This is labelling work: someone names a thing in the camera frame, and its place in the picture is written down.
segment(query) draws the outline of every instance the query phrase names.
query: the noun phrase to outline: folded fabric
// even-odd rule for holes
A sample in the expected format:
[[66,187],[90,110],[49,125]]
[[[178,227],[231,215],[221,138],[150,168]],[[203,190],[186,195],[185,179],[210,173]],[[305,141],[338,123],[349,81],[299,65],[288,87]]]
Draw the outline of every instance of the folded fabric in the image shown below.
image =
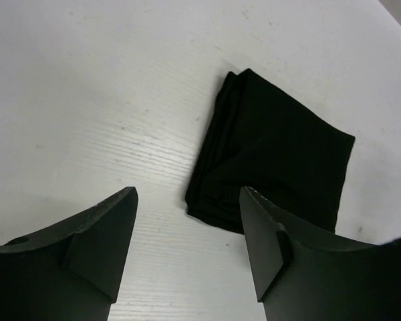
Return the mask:
[[230,72],[187,192],[187,213],[243,233],[239,191],[334,232],[355,138],[317,117],[252,70]]

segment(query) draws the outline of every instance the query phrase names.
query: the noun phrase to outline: curved edge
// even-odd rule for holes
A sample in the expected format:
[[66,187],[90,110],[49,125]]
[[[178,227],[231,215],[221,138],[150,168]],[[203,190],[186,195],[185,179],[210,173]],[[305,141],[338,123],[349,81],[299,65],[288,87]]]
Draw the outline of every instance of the curved edge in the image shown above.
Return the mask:
[[243,187],[243,190],[277,229],[285,231],[290,238],[306,247],[322,251],[359,251],[377,246],[333,234],[281,209],[251,187]]
[[73,234],[82,233],[132,193],[135,193],[135,197],[138,200],[136,189],[134,187],[125,187],[85,211],[68,217],[49,227],[40,229],[39,231],[17,237],[7,242],[5,245],[1,245],[0,254],[6,255],[10,253],[33,251],[67,239]]

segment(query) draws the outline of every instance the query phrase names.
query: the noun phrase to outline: white table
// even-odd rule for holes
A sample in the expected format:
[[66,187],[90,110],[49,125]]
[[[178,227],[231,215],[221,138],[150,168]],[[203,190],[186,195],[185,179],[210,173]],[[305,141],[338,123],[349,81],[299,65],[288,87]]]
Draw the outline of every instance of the white table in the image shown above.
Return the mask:
[[401,27],[377,0],[7,0],[0,244],[135,186],[110,320],[264,320],[243,236],[183,201],[215,94],[248,67],[356,136],[338,233],[400,236]]

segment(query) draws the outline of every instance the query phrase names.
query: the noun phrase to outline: plastic piece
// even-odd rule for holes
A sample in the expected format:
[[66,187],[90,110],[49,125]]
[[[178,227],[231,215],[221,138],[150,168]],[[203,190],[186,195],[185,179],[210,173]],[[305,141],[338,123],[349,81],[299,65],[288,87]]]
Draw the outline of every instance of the plastic piece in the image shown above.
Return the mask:
[[0,320],[106,321],[115,303],[138,196],[101,203],[0,246]]
[[269,321],[401,320],[401,239],[346,239],[250,188],[241,215],[258,301]]

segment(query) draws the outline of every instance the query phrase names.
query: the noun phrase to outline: wood grain texture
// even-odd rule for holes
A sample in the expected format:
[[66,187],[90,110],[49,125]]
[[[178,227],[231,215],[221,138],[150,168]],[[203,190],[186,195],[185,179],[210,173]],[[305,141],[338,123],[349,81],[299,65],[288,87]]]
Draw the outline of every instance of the wood grain texture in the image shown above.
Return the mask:
[[0,244],[140,196],[110,320],[264,320],[245,240],[184,190],[229,70],[357,138],[338,233],[401,235],[401,27],[365,1],[0,1]]

